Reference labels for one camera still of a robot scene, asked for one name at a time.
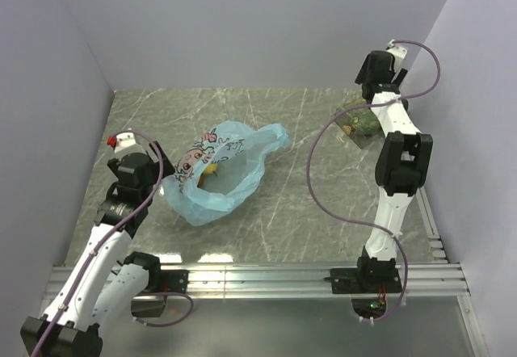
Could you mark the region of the light blue printed plastic bag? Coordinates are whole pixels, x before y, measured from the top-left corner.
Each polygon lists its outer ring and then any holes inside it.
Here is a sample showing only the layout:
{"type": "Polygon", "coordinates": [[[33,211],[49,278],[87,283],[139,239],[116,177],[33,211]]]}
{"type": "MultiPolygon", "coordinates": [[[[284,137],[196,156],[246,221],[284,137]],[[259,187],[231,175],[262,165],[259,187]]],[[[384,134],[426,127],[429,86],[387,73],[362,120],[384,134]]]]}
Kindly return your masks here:
{"type": "Polygon", "coordinates": [[[164,178],[162,187],[169,206],[192,226],[202,226],[228,216],[259,187],[268,155],[290,146],[284,126],[269,124],[257,130],[227,120],[206,132],[164,178]],[[199,178],[207,165],[217,163],[202,187],[199,178]]]}

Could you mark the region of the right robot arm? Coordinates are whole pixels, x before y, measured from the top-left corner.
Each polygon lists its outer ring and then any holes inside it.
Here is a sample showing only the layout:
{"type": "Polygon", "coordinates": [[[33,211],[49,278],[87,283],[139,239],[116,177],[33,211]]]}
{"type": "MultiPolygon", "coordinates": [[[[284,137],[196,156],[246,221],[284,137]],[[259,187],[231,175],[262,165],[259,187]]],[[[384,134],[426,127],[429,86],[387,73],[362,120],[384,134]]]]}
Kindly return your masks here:
{"type": "Polygon", "coordinates": [[[399,45],[372,51],[355,79],[385,136],[375,169],[380,197],[374,224],[389,232],[374,228],[358,258],[355,281],[364,292],[401,291],[393,239],[401,233],[407,208],[426,181],[431,159],[432,136],[413,124],[399,90],[407,74],[401,67],[406,54],[399,45]]]}

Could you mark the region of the green melon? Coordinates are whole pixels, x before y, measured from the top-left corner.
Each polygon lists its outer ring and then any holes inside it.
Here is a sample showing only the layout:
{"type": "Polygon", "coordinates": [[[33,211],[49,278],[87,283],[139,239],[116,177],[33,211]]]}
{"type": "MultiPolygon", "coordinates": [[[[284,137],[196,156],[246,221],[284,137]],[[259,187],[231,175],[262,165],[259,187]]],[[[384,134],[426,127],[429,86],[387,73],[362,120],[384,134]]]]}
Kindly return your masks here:
{"type": "Polygon", "coordinates": [[[349,113],[352,133],[368,137],[380,131],[380,123],[369,108],[361,108],[349,113]]]}

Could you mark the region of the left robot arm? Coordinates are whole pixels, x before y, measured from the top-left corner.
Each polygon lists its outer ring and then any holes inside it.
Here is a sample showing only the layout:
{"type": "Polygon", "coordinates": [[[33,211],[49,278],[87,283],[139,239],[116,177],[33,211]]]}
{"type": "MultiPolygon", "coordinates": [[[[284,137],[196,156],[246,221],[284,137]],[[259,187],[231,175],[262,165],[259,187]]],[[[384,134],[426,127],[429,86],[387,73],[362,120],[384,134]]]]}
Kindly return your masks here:
{"type": "Polygon", "coordinates": [[[61,290],[39,317],[28,317],[20,335],[30,356],[99,356],[110,322],[139,293],[162,286],[160,259],[134,252],[116,262],[149,214],[161,181],[174,167],[156,141],[144,148],[134,133],[112,136],[115,175],[99,205],[86,246],[61,290]]]}

